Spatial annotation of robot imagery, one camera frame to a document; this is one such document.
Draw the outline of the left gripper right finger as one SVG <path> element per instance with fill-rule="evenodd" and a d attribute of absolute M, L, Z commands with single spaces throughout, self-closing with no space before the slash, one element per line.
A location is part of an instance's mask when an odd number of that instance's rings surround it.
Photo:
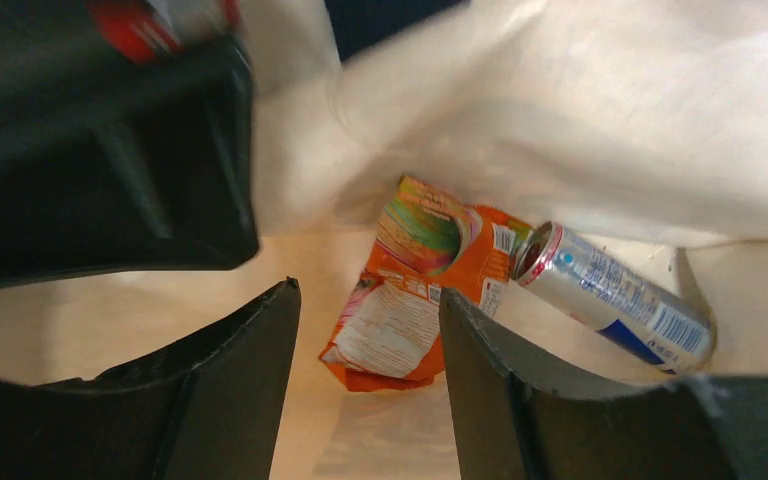
<path fill-rule="evenodd" d="M 621 383 L 531 343 L 452 288 L 439 320 L 465 479 L 768 479 L 768 377 Z"/>

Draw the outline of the beige canvas tote bag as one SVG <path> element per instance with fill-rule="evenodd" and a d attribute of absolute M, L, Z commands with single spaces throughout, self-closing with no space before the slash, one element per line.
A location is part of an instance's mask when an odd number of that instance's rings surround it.
<path fill-rule="evenodd" d="M 272 477 L 458 478 L 444 380 L 352 394 L 318 360 L 405 173 L 588 234 L 711 311 L 711 374 L 768 374 L 768 1 L 473 1 L 348 61 L 322 1 L 240 7 L 259 256 L 1 290 L 0 378 L 93 377 L 292 276 Z"/>

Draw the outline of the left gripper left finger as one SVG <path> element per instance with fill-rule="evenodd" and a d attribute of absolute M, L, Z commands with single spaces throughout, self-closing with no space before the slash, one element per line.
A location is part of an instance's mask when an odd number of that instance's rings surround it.
<path fill-rule="evenodd" d="M 104 371 L 0 380 L 0 479 L 266 479 L 301 310 L 289 278 Z"/>

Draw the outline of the orange snack packet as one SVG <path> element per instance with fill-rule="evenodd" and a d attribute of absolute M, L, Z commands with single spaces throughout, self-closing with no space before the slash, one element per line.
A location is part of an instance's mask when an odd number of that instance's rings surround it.
<path fill-rule="evenodd" d="M 432 384 L 444 370 L 443 289 L 494 316 L 531 231 L 503 211 L 402 177 L 320 361 L 351 392 Z"/>

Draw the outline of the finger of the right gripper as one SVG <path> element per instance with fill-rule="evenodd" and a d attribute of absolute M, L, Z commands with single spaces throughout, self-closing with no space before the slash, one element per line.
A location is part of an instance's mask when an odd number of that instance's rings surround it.
<path fill-rule="evenodd" d="M 235 1 L 0 1 L 0 289 L 255 256 Z"/>

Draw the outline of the silver drink can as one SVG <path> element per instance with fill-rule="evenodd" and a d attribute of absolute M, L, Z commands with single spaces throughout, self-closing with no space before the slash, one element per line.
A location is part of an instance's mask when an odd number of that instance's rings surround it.
<path fill-rule="evenodd" d="M 696 371 L 714 350 L 706 314 L 559 223 L 530 233 L 514 254 L 511 277 L 663 373 Z"/>

